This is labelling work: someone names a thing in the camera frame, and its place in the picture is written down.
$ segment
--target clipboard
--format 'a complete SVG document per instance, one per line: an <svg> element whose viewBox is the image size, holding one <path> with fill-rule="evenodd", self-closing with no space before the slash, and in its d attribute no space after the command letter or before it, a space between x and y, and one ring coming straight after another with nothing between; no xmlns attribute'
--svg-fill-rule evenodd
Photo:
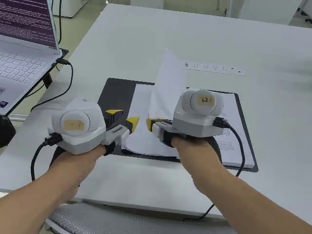
<svg viewBox="0 0 312 234"><path fill-rule="evenodd" d="M137 84L154 85L154 83L149 83L149 82L118 79L118 78L108 78L97 102L102 110L103 115L105 115L106 110L123 110L123 114L121 118L127 118ZM218 93L224 93L224 94L233 94L233 93L220 92L220 91L215 91L215 90L212 90L212 91L218 92ZM253 150L251 139L248 133L243 110L240 105L239 96L238 94L234 94L234 95L235 95L240 119L242 121L242 125L243 125L246 138L248 141L248 145L250 147L253 160L254 160L254 167L252 169L244 168L243 170L248 171L248 172L258 172L259 170L258 164L254 156L254 150ZM180 163L180 160L176 157L159 157L159 156L150 156L150 155L140 155L140 154L135 154L128 150L123 150L120 146L117 146L115 150L112 152L112 154ZM228 169L238 170L238 167L232 167L232 166L225 166L225 167Z"/></svg>

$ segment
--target human hand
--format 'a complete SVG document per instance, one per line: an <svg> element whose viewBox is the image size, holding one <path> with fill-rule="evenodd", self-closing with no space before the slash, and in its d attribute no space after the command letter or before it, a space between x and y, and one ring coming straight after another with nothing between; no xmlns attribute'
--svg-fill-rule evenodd
<svg viewBox="0 0 312 234"><path fill-rule="evenodd" d="M209 193L209 183L217 176L228 173L217 153L205 140L188 141L174 137L171 144L177 149L180 161L192 176L194 185L203 194Z"/></svg>
<svg viewBox="0 0 312 234"><path fill-rule="evenodd" d="M54 182L59 184L62 190L62 202L72 199L80 183L94 169L96 161L106 153L104 146L97 146L90 152L73 155L64 152L51 165L48 174L53 174Z"/></svg>

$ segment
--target gray chair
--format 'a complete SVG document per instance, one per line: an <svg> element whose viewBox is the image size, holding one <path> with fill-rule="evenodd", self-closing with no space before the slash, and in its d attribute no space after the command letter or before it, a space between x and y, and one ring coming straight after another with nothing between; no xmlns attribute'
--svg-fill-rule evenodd
<svg viewBox="0 0 312 234"><path fill-rule="evenodd" d="M60 234L235 234L226 222L182 222L88 204L60 206L46 220Z"/></svg>

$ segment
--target table surface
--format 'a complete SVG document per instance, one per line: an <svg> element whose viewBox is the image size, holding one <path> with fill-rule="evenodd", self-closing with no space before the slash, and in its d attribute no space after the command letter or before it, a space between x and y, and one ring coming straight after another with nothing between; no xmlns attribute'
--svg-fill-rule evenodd
<svg viewBox="0 0 312 234"><path fill-rule="evenodd" d="M259 166L258 173L242 172L241 178L312 224L310 38L306 28L109 4L70 57L75 74L69 93L34 110L1 155L0 190L31 181L31 158L56 109L74 97L97 101L109 77L153 82L169 48L181 60L244 69L244 77L187 71L187 84L239 94ZM69 80L65 67L42 100L59 94ZM54 149L41 151L37 177ZM191 215L211 205L181 164L115 155L98 160L76 199Z"/></svg>

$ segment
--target power strip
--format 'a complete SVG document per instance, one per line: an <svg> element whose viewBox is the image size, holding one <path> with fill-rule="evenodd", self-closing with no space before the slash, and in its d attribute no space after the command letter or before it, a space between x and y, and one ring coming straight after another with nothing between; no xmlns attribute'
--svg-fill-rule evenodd
<svg viewBox="0 0 312 234"><path fill-rule="evenodd" d="M229 75L245 76L245 72L235 66L214 65L210 63L185 62L183 68L202 72L214 72Z"/></svg>

